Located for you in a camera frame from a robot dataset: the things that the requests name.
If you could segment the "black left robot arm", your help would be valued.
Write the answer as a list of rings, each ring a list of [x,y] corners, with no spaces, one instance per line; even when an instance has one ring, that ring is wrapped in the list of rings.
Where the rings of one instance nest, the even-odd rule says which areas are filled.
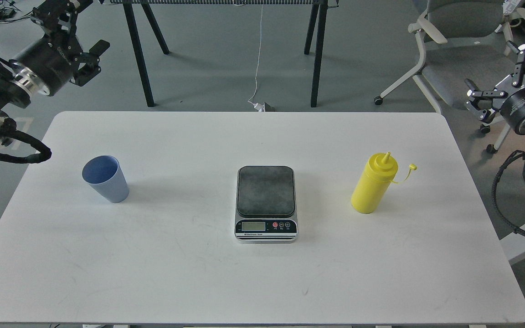
[[[0,58],[0,161],[37,164],[51,158],[42,141],[21,132],[16,121],[3,112],[13,104],[26,108],[40,93],[54,96],[64,85],[82,87],[100,73],[100,56],[109,47],[99,40],[84,51],[76,35],[77,16],[91,5],[90,0],[46,0],[31,12],[31,21],[44,36],[12,60]]]

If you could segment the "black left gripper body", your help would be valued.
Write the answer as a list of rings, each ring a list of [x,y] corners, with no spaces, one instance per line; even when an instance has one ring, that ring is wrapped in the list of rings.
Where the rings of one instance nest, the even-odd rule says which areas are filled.
[[[16,73],[31,73],[42,95],[54,96],[67,83],[75,83],[82,46],[76,35],[53,33],[31,43],[11,60]]]

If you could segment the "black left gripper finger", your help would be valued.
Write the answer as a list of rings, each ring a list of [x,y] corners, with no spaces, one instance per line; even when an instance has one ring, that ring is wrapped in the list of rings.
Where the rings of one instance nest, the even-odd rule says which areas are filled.
[[[32,9],[32,22],[46,36],[57,33],[75,35],[78,14],[93,4],[93,0],[46,0]]]
[[[106,40],[98,40],[88,52],[80,52],[73,56],[71,83],[83,87],[101,71],[100,56],[110,48],[110,43]]]

